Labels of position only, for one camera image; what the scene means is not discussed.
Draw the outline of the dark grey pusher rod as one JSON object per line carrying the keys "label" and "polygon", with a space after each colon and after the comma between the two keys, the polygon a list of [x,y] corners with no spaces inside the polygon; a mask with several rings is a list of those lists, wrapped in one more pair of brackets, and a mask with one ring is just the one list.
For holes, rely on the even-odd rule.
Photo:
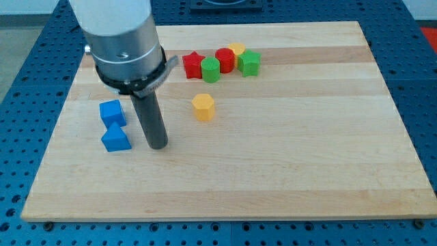
{"label": "dark grey pusher rod", "polygon": [[152,92],[143,98],[131,95],[130,98],[148,146],[154,150],[166,147],[168,136],[156,94]]}

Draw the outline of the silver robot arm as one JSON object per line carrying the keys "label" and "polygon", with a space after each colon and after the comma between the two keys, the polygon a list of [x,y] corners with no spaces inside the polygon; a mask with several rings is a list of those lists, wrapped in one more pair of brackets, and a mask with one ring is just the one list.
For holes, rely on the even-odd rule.
{"label": "silver robot arm", "polygon": [[168,143],[156,97],[178,58],[167,58],[148,0],[70,0],[100,80],[129,95],[150,148]]}

